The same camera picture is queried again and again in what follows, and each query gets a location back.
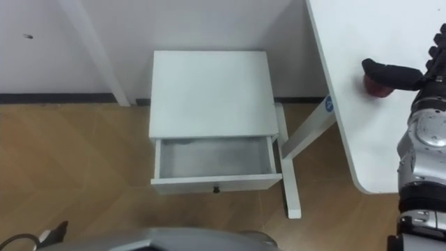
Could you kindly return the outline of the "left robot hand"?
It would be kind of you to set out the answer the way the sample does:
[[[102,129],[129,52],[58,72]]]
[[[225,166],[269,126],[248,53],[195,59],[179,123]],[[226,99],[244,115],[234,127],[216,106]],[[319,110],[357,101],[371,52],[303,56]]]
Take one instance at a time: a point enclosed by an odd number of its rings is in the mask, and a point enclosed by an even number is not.
[[[51,245],[62,243],[67,234],[68,221],[63,221],[56,228],[45,230],[39,237],[39,244],[37,244],[34,250],[46,248]]]

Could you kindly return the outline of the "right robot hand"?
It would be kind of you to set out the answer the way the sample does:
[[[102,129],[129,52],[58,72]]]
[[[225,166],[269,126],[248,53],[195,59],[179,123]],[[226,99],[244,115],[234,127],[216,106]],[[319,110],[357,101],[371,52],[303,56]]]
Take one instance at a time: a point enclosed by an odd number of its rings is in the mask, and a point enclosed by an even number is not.
[[[433,37],[434,46],[429,48],[430,59],[426,62],[426,72],[407,66],[378,63],[367,58],[362,61],[364,83],[367,88],[375,85],[378,97],[387,94],[377,89],[420,91],[422,96],[445,96],[445,23]]]

